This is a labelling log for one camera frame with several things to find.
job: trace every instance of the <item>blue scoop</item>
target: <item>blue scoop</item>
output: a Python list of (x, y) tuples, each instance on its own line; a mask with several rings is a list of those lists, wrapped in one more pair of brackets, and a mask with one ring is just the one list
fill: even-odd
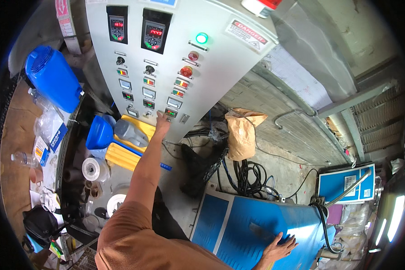
[[(135, 149), (130, 148), (126, 144), (114, 139), (113, 128), (111, 127), (111, 125), (102, 117), (98, 115), (95, 116), (87, 136), (87, 141), (85, 143), (87, 149), (104, 149), (107, 148), (111, 143), (116, 143), (124, 149), (134, 153), (135, 155), (142, 156), (141, 152), (138, 152)], [(171, 166), (163, 163), (161, 163), (161, 167), (168, 171), (173, 169)]]

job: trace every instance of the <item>green indicator light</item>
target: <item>green indicator light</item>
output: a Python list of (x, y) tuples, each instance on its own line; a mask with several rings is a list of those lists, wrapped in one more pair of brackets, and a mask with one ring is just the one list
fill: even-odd
[(196, 41), (200, 44), (204, 44), (209, 39), (209, 36), (206, 33), (199, 33), (196, 35)]

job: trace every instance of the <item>hand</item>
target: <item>hand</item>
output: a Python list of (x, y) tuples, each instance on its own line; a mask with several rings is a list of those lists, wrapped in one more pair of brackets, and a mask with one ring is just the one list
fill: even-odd
[(162, 114), (159, 111), (157, 111), (156, 114), (157, 118), (156, 118), (155, 135), (158, 134), (161, 137), (161, 139), (163, 139), (167, 134), (168, 130), (170, 129), (171, 122), (167, 121), (166, 114)]
[(275, 261), (291, 254), (291, 251), (298, 245), (298, 243), (295, 242), (295, 235), (293, 235), (282, 245), (278, 245), (282, 235), (283, 233), (280, 232), (275, 237), (275, 240), (264, 249), (261, 259), (255, 265), (253, 270), (265, 270), (269, 267), (271, 269), (271, 266), (273, 266)]

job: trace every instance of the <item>orange shirt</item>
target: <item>orange shirt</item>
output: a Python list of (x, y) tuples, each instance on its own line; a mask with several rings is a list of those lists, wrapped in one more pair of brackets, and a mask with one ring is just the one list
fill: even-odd
[(151, 213), (125, 202), (108, 220), (97, 242), (99, 270), (225, 269), (212, 252), (190, 241), (166, 239), (151, 229)]

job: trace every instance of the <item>sleeve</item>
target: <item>sleeve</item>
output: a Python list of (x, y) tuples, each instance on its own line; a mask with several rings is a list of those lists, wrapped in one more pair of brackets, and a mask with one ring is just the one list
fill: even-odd
[(97, 250), (145, 229), (152, 229), (149, 209), (139, 202), (124, 202), (103, 227)]

